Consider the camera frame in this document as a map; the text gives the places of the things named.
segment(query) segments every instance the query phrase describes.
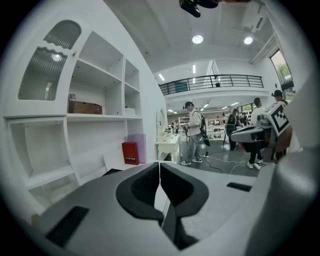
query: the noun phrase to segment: white t-shirt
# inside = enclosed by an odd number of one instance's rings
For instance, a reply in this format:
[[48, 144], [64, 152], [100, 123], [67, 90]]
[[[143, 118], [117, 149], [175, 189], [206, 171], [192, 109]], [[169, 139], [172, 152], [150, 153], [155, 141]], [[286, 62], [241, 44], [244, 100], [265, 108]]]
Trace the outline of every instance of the white t-shirt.
[[198, 127], [189, 128], [188, 135], [193, 136], [199, 134], [201, 126], [201, 114], [198, 111], [196, 111], [195, 108], [189, 113], [189, 120], [189, 126], [197, 125]]
[[257, 124], [257, 117], [265, 111], [263, 107], [257, 107], [251, 113], [251, 123], [255, 126]]

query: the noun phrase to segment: black pants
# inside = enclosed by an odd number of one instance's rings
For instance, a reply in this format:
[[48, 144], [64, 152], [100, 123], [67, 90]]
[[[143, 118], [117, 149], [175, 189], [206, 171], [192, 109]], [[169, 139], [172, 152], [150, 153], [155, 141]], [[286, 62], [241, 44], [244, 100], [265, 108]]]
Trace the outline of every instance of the black pants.
[[230, 150], [234, 150], [236, 148], [236, 142], [231, 140], [231, 136], [229, 137], [229, 143], [230, 143]]
[[257, 147], [252, 147], [252, 150], [250, 152], [250, 160], [249, 160], [250, 164], [254, 164], [255, 163], [256, 154], [258, 154], [258, 156], [257, 156], [258, 160], [262, 160], [263, 159], [262, 156], [261, 156], [260, 149], [257, 149]]

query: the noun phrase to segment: cabinet door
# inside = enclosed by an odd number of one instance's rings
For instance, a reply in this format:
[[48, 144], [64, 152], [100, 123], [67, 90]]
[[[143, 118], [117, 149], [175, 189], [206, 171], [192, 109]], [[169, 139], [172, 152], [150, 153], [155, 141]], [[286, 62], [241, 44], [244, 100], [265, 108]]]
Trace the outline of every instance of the cabinet door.
[[72, 73], [91, 31], [65, 13], [37, 31], [9, 76], [6, 118], [67, 114]]

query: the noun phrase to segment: white desk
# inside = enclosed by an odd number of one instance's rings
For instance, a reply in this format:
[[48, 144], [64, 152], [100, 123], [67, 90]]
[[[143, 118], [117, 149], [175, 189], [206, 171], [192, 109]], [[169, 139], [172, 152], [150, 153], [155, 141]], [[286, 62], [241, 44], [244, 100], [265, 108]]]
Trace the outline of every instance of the white desk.
[[157, 141], [155, 144], [158, 145], [158, 160], [161, 158], [162, 153], [171, 153], [171, 161], [178, 163], [180, 158], [180, 134], [173, 136], [173, 138], [167, 138], [165, 140]]

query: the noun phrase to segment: backpack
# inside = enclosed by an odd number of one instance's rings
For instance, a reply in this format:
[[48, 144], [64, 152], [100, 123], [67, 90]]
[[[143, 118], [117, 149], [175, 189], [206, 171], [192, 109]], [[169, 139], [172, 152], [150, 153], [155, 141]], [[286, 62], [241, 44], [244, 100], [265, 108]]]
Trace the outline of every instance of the backpack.
[[227, 124], [228, 125], [235, 125], [236, 124], [236, 117], [234, 114], [229, 115]]

